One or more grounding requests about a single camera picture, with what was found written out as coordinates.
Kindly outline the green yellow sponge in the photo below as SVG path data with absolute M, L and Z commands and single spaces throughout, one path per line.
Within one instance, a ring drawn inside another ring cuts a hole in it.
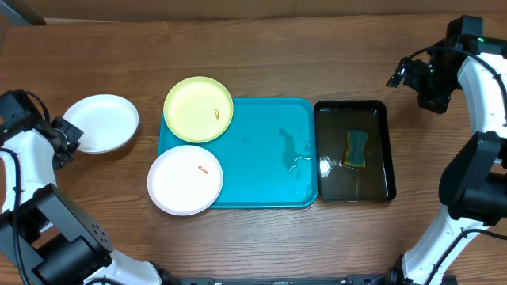
M 365 167 L 364 148 L 368 141 L 368 133 L 362 130 L 347 131 L 343 164 L 350 167 Z

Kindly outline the white plate with ketchup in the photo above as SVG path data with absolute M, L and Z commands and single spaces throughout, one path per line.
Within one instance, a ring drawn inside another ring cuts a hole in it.
M 152 202 L 164 212 L 190 216 L 207 210 L 223 187 L 217 158 L 199 146 L 176 146 L 154 161 L 147 176 Z

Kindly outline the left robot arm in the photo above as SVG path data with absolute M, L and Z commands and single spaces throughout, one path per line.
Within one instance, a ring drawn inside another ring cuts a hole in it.
M 82 131 L 58 117 L 6 130 L 7 193 L 1 252 L 25 284 L 168 284 L 163 269 L 116 250 L 96 219 L 60 191 L 55 171 L 73 160 Z

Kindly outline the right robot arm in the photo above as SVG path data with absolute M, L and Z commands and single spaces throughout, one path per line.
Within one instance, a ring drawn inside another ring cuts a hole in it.
M 506 42 L 464 33 L 448 35 L 400 60 L 387 85 L 417 91 L 420 107 L 446 112 L 455 89 L 464 92 L 471 137 L 443 171 L 440 210 L 417 244 L 396 261 L 383 284 L 455 284 L 446 271 L 478 235 L 506 216 Z

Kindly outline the black water tray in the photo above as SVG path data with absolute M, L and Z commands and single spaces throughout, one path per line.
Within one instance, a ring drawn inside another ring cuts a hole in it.
M 314 106 L 314 123 L 323 200 L 384 203 L 396 197 L 387 108 L 382 101 L 320 101 Z M 349 130 L 368 133 L 365 167 L 343 164 Z

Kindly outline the teal plastic tray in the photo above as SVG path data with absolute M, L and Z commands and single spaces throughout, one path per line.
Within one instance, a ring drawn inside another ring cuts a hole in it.
M 232 99 L 234 115 L 216 139 L 179 139 L 162 118 L 158 156 L 184 145 L 211 152 L 223 170 L 223 187 L 210 208 L 307 207 L 318 195 L 314 116 L 301 98 Z

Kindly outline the yellow-green plate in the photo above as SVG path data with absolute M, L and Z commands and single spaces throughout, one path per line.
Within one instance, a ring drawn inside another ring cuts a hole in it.
M 205 76 L 186 78 L 167 93 L 162 114 L 166 126 L 188 143 L 206 143 L 221 136 L 234 115 L 227 88 Z

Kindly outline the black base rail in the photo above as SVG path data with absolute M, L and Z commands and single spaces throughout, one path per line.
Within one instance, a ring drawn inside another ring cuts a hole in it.
M 386 275 L 350 274 L 333 278 L 290 279 L 213 279 L 211 277 L 188 277 L 179 279 L 180 285 L 383 285 L 411 284 L 408 280 L 389 280 Z

